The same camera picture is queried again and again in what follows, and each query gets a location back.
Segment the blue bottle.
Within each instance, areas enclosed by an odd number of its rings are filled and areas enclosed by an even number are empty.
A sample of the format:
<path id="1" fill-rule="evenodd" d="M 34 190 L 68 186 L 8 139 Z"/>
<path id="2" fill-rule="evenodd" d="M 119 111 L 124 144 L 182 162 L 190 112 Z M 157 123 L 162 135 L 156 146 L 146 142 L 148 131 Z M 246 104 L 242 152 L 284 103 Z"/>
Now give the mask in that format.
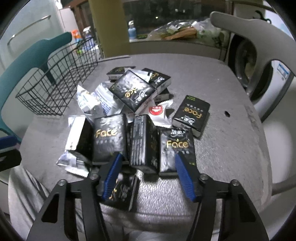
<path id="1" fill-rule="evenodd" d="M 128 22 L 128 35 L 129 35 L 129 39 L 133 40 L 137 38 L 137 30 L 134 26 L 134 21 L 131 20 Z"/>

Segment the teal chair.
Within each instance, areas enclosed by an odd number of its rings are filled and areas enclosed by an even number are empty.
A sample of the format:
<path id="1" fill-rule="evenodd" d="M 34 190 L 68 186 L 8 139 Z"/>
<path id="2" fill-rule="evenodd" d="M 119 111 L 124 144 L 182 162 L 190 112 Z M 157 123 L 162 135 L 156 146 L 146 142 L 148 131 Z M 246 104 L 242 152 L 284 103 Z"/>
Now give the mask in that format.
<path id="1" fill-rule="evenodd" d="M 1 75 L 1 108 L 19 81 L 33 68 L 48 71 L 46 65 L 51 53 L 72 41 L 70 32 L 51 39 L 41 39 L 23 51 Z"/>

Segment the grey chair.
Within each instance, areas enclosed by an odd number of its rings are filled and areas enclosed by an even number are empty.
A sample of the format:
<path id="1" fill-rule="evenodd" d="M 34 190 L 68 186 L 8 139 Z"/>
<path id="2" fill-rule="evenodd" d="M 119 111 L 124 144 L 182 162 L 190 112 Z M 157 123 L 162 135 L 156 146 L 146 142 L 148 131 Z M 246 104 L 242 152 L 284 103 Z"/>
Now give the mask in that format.
<path id="1" fill-rule="evenodd" d="M 256 63 L 246 94 L 251 99 L 259 81 L 271 61 L 282 62 L 295 76 L 295 39 L 279 28 L 260 19 L 244 19 L 214 11 L 210 14 L 211 23 L 224 30 L 244 37 L 256 50 Z"/>

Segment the white sachet red logo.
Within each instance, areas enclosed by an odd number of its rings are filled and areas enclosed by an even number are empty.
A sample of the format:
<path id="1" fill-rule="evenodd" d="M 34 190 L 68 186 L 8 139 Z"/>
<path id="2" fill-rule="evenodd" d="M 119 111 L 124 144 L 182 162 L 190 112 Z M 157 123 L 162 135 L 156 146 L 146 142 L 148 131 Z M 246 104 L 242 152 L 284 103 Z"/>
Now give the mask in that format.
<path id="1" fill-rule="evenodd" d="M 151 118 L 153 124 L 162 128 L 170 128 L 171 123 L 166 115 L 166 109 L 173 104 L 173 100 L 169 99 L 158 105 L 147 108 L 147 114 Z"/>

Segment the washing machine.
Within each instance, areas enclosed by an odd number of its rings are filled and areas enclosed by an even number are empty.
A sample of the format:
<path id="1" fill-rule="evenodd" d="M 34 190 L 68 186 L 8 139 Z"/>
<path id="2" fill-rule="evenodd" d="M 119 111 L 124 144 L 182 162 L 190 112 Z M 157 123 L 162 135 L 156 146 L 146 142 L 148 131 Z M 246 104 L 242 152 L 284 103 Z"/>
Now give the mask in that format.
<path id="1" fill-rule="evenodd" d="M 295 38 L 279 15 L 266 1 L 232 1 L 232 15 L 244 19 L 261 19 Z M 228 66 L 237 79 L 247 88 L 256 63 L 254 45 L 244 37 L 231 34 L 228 48 Z M 260 81 L 251 97 L 261 121 L 275 109 L 287 92 L 295 76 L 282 62 L 271 61 L 266 65 Z"/>

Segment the black tissue pack side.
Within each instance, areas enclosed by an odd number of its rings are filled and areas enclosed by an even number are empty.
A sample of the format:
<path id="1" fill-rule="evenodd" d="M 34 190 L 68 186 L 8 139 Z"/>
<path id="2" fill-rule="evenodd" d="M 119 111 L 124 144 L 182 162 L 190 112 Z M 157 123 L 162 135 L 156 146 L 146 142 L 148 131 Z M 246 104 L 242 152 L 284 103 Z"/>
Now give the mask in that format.
<path id="1" fill-rule="evenodd" d="M 145 174 L 158 171 L 158 130 L 147 114 L 134 117 L 130 143 L 131 167 Z"/>

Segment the plastic bags on counter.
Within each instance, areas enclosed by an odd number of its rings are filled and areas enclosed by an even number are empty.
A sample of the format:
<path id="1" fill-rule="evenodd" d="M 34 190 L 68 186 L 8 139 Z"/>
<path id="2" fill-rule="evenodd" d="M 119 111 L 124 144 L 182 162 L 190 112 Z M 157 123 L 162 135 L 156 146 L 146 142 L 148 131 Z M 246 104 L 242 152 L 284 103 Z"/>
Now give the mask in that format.
<path id="1" fill-rule="evenodd" d="M 197 20 L 174 20 L 153 31 L 148 41 L 185 40 L 216 48 L 228 45 L 230 34 L 226 30 L 215 27 L 209 18 Z"/>

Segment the white refrigerator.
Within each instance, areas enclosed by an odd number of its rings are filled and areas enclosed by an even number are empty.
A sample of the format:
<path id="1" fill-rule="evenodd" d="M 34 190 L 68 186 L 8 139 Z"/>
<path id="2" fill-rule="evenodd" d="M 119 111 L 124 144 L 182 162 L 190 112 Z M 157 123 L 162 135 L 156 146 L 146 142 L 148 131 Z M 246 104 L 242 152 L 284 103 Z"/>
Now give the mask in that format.
<path id="1" fill-rule="evenodd" d="M 74 13 L 61 1 L 29 1 L 1 37 L 1 73 L 32 44 L 77 30 Z"/>

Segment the white blue text packet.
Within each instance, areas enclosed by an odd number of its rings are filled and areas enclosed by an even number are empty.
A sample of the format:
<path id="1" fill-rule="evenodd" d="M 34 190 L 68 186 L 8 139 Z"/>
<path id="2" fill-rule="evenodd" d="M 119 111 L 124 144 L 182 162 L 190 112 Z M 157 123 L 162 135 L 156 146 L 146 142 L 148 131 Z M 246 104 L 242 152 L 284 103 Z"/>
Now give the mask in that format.
<path id="1" fill-rule="evenodd" d="M 78 84 L 76 100 L 86 116 L 95 119 L 120 114 L 124 104 L 110 92 L 107 82 L 98 85 L 94 92 L 89 92 Z"/>

